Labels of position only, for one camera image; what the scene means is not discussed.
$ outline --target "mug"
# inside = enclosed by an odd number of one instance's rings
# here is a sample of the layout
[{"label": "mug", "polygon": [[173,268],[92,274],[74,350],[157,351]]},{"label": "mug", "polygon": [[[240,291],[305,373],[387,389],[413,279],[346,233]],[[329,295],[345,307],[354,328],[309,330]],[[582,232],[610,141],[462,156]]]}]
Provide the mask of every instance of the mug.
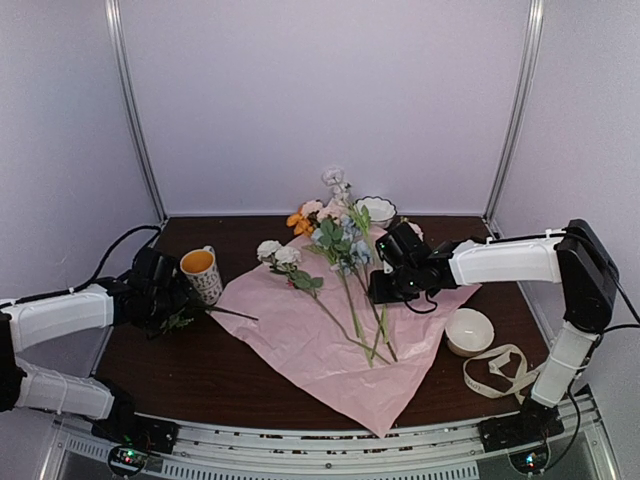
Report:
[{"label": "mug", "polygon": [[213,305],[222,295],[222,278],[216,263],[216,252],[206,246],[191,250],[180,260],[180,270],[187,276],[202,300]]}]

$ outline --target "orange flower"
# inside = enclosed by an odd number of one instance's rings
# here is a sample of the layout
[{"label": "orange flower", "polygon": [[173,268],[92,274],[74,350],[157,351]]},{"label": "orange flower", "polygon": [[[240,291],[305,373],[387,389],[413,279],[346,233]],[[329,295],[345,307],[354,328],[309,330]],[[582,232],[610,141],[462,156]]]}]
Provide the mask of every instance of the orange flower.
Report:
[{"label": "orange flower", "polygon": [[305,234],[307,237],[309,237],[313,233],[314,229],[313,226],[311,226],[311,222],[309,221],[309,219],[302,216],[302,213],[300,213],[301,210],[302,207],[298,209],[297,213],[294,213],[289,218],[287,218],[287,227],[295,226],[295,229],[293,230],[294,235]]}]

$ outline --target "wooden table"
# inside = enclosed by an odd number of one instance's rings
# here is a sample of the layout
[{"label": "wooden table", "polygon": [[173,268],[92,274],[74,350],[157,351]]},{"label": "wooden table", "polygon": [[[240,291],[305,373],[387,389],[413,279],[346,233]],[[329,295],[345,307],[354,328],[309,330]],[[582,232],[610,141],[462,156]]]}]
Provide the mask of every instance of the wooden table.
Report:
[{"label": "wooden table", "polygon": [[[194,248],[213,245],[223,281],[258,265],[256,247],[265,239],[283,244],[292,231],[283,217],[214,217],[171,219],[157,247],[176,257]],[[475,217],[416,217],[432,246],[444,240],[486,237]],[[466,304],[493,322],[494,346],[513,343],[530,362],[547,356],[540,331],[514,283],[483,286]],[[441,344],[433,367],[415,397],[398,417],[397,425],[432,423],[492,416],[518,409],[513,396],[489,400],[464,384],[463,360]],[[494,387],[507,385],[487,373],[486,364],[472,362],[474,378]],[[115,329],[99,366],[131,393],[138,411],[162,417],[220,425],[275,429],[360,428],[303,392],[272,370],[257,354],[236,340],[207,315],[183,331],[148,342],[130,326]]]}]

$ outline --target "blue flower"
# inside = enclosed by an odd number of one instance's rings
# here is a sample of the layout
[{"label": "blue flower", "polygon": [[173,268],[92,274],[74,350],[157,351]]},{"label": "blue flower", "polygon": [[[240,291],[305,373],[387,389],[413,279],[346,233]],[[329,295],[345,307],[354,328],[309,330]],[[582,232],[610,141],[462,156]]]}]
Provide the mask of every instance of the blue flower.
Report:
[{"label": "blue flower", "polygon": [[340,260],[340,270],[345,275],[351,275],[351,266],[344,260]]},{"label": "blue flower", "polygon": [[371,249],[364,240],[358,240],[351,245],[351,256],[358,262],[367,265],[372,262]]},{"label": "blue flower", "polygon": [[340,224],[344,230],[343,240],[347,239],[352,241],[354,238],[362,235],[362,232],[349,215],[342,215],[342,217],[340,217]]},{"label": "blue flower", "polygon": [[311,241],[316,245],[320,245],[320,238],[322,238],[323,235],[324,233],[322,233],[322,230],[319,228],[316,228],[311,234]]}]

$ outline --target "white bowl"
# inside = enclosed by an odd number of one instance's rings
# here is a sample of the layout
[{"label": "white bowl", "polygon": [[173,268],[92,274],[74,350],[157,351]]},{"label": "white bowl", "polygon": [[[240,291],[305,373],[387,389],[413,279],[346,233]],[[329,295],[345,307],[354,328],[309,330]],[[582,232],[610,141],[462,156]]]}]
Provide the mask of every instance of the white bowl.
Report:
[{"label": "white bowl", "polygon": [[365,205],[371,216],[371,225],[387,228],[396,216],[396,206],[389,200],[380,197],[364,197],[356,202],[358,211]]},{"label": "white bowl", "polygon": [[460,308],[445,327],[447,345],[456,355],[475,357],[484,352],[495,338],[491,321],[471,308]]}]

